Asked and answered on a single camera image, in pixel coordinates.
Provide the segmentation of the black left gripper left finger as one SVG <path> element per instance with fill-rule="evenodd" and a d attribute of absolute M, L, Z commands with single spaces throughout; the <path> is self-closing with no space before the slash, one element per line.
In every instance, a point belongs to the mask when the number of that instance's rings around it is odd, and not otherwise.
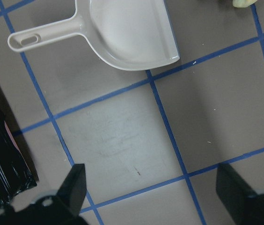
<path fill-rule="evenodd" d="M 86 171 L 84 164 L 74 164 L 60 186 L 57 197 L 74 215 L 78 216 L 86 197 Z"/>

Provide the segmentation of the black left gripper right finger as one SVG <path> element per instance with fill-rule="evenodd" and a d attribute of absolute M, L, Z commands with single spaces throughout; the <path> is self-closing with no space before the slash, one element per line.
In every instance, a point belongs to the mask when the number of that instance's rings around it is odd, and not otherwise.
<path fill-rule="evenodd" d="M 261 197 L 230 164 L 220 164 L 216 194 L 237 225 L 261 225 Z"/>

